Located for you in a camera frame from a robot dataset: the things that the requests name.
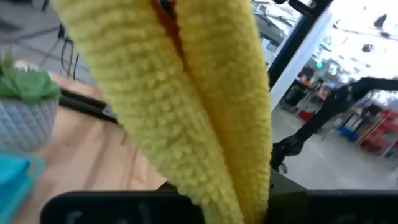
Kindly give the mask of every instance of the white textured pot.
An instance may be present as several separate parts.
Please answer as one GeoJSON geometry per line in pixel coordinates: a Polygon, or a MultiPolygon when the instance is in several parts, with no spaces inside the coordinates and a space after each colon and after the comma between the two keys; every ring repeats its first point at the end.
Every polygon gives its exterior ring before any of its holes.
{"type": "Polygon", "coordinates": [[[51,137],[58,99],[25,103],[0,99],[0,147],[35,151],[51,137]]]}

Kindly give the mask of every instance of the wooden table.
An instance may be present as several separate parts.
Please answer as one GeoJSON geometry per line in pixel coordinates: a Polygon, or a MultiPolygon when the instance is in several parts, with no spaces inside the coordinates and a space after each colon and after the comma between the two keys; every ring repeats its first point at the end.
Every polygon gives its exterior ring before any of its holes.
{"type": "MultiPolygon", "coordinates": [[[[60,86],[102,99],[97,88],[51,74],[60,86]]],[[[72,190],[155,190],[158,174],[118,125],[59,107],[51,140],[39,152],[46,169],[14,223],[38,223],[43,205],[72,190]]]]}

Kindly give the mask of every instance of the robotic arm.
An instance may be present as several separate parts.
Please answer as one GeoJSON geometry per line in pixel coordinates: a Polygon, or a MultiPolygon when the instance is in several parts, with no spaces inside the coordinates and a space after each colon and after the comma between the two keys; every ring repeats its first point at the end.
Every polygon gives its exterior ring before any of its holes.
{"type": "Polygon", "coordinates": [[[279,170],[286,156],[300,154],[305,141],[332,117],[350,109],[371,90],[398,90],[398,80],[362,78],[332,91],[321,110],[295,134],[273,144],[271,167],[279,170]]]}

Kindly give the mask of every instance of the yellow microfiber towel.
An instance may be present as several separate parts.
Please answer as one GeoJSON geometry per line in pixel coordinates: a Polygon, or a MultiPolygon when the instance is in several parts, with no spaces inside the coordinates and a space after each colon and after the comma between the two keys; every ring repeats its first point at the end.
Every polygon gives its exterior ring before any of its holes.
{"type": "Polygon", "coordinates": [[[247,0],[54,0],[118,120],[207,224],[266,215],[271,119],[247,0]]]}

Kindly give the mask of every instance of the black frame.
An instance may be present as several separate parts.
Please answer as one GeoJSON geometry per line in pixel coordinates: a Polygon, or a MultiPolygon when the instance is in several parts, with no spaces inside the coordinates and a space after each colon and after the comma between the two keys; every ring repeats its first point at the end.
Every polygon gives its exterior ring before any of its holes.
{"type": "Polygon", "coordinates": [[[67,107],[69,109],[79,111],[81,113],[94,116],[96,118],[102,119],[104,121],[109,121],[118,124],[116,118],[108,116],[103,113],[106,107],[106,103],[94,98],[80,95],[78,93],[61,89],[60,105],[67,107]]]}
{"type": "Polygon", "coordinates": [[[301,20],[297,22],[295,29],[292,31],[285,45],[282,46],[279,54],[268,69],[270,89],[275,85],[276,81],[282,75],[286,66],[292,60],[294,54],[303,43],[307,34],[311,31],[318,18],[329,7],[333,0],[317,0],[314,1],[313,7],[308,7],[299,0],[290,0],[289,5],[303,15],[301,20]]]}

